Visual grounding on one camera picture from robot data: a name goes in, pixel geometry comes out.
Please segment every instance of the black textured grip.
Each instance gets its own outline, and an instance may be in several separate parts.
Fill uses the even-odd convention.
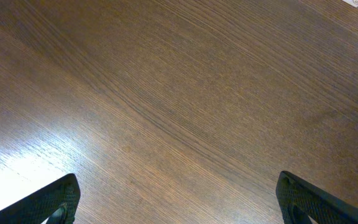
[[[305,180],[283,171],[276,194],[285,224],[358,223],[358,208],[328,194]]]
[[[80,201],[74,174],[68,174],[0,211],[0,223],[73,223]]]

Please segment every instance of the wood grain surface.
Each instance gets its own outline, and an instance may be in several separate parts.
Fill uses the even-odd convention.
[[[358,207],[358,8],[0,0],[0,209],[74,172],[77,223],[283,223],[281,170]]]

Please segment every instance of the black object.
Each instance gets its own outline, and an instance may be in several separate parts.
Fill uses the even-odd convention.
[[[67,174],[1,210],[0,223],[73,223],[80,195],[75,175]]]
[[[339,200],[307,181],[283,171],[276,195],[285,224],[358,223],[358,208]]]

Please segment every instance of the brown wooden surface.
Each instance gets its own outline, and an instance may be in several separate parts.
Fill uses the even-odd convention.
[[[0,209],[74,172],[77,223],[283,223],[281,170],[358,207],[358,9],[0,1]]]

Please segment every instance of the white paper corner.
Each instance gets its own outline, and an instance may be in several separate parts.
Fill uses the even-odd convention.
[[[351,4],[354,7],[358,7],[358,0],[343,0],[343,1]]]

